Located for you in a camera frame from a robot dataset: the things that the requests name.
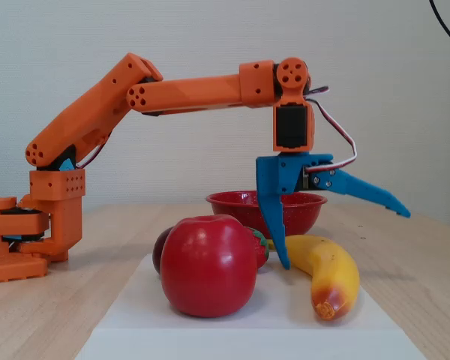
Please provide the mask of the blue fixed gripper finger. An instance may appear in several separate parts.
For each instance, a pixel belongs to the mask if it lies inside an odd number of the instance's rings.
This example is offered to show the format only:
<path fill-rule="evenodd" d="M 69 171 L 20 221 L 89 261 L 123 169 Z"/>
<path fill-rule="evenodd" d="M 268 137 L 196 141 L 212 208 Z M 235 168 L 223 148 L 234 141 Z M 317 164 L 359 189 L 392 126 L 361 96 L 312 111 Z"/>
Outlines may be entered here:
<path fill-rule="evenodd" d="M 285 242 L 284 208 L 281 203 L 281 197 L 277 194 L 259 194 L 258 203 L 280 263 L 286 270 L 290 270 L 290 259 Z"/>

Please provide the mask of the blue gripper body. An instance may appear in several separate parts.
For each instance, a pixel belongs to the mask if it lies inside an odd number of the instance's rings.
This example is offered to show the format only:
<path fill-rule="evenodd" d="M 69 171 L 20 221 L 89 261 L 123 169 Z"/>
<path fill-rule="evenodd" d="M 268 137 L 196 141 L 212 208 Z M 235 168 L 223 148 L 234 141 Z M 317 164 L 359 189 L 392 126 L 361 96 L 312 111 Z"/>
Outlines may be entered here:
<path fill-rule="evenodd" d="M 259 195 L 320 191 L 306 168 L 332 164 L 331 154 L 280 153 L 256 159 L 256 189 Z"/>

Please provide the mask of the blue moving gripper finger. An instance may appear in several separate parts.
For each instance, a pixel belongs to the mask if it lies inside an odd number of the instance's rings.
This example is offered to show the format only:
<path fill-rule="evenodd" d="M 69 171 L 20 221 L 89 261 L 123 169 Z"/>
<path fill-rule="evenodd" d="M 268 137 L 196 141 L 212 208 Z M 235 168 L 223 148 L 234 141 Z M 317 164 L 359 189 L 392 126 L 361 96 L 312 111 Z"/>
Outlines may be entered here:
<path fill-rule="evenodd" d="M 392 193 L 356 178 L 340 169 L 333 169 L 309 174 L 309 182 L 321 190 L 349 195 L 371 203 L 384 206 L 396 214 L 409 218 L 410 211 Z"/>

